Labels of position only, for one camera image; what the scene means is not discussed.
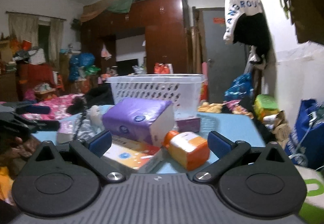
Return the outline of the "left hand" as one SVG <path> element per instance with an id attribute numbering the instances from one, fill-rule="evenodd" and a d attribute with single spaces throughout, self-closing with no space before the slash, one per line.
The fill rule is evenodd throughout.
<path id="1" fill-rule="evenodd" d="M 30 136 L 25 142 L 19 137 L 1 140 L 1 164 L 7 164 L 10 160 L 16 158 L 32 156 L 40 143 L 33 136 Z"/>

